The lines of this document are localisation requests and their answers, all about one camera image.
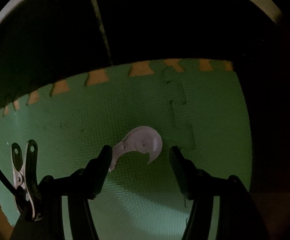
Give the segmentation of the white plastic scrap piece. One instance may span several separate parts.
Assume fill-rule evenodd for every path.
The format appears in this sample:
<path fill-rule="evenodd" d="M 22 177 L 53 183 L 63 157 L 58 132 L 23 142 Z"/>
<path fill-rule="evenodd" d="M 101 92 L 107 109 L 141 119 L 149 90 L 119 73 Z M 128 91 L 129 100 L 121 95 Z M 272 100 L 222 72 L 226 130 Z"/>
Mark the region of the white plastic scrap piece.
<path fill-rule="evenodd" d="M 109 172 L 115 169 L 118 159 L 129 152 L 148 153 L 150 164 L 160 155 L 162 146 L 162 137 L 157 130 L 149 126 L 138 126 L 113 147 Z"/>

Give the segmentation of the green foam floor mat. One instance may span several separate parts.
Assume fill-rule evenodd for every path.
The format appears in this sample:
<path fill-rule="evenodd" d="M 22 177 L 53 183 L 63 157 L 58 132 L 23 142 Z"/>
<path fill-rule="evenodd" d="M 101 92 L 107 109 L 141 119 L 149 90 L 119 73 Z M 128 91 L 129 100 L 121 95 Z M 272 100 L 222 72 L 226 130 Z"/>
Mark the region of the green foam floor mat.
<path fill-rule="evenodd" d="M 245 99 L 231 63 L 158 60 L 103 69 L 93 85 L 81 74 L 0 110 L 0 168 L 12 176 L 10 148 L 38 144 L 37 176 L 61 178 L 104 145 L 121 156 L 101 194 L 89 201 L 101 239 L 180 239 L 190 202 L 168 160 L 171 146 L 212 176 L 250 186 L 252 144 Z"/>

